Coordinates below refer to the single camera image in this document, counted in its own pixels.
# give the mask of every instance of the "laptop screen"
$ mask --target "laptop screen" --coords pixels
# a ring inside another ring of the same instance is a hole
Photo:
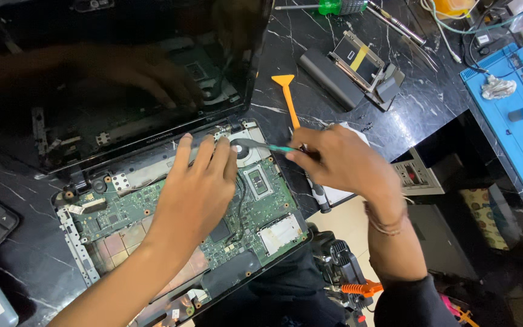
[[[44,174],[85,169],[245,110],[270,9],[239,0],[0,6],[0,153]]]

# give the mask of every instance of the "black sleeve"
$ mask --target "black sleeve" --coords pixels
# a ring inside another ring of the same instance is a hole
[[[376,327],[458,327],[457,320],[439,298],[433,278],[396,282],[385,288],[374,311]]]

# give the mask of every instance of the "blue esd mat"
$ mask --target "blue esd mat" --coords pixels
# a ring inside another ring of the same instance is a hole
[[[522,64],[523,48],[518,49],[516,44],[510,44],[479,62],[495,76],[504,76]],[[523,121],[512,122],[508,118],[509,112],[523,108],[523,68],[503,78],[515,80],[517,87],[511,96],[499,100],[486,100],[481,96],[481,86],[488,82],[487,74],[466,69],[460,76],[523,182]]]

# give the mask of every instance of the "yellow tape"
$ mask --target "yellow tape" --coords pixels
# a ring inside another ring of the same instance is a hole
[[[360,63],[362,63],[364,56],[367,55],[367,52],[368,52],[368,47],[363,44],[363,46],[360,47],[359,53],[356,55],[356,57],[352,61],[352,64],[350,65],[350,68],[353,71],[356,71],[359,68]]]

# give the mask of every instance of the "compaq logo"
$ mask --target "compaq logo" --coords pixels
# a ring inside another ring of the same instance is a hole
[[[147,141],[147,143],[152,143],[154,141],[158,141],[160,140],[161,138],[164,138],[164,137],[167,137],[167,136],[171,136],[173,135],[173,133],[169,133],[169,134],[165,134],[165,135],[161,135],[159,137],[156,137],[156,138],[151,138],[150,140]]]

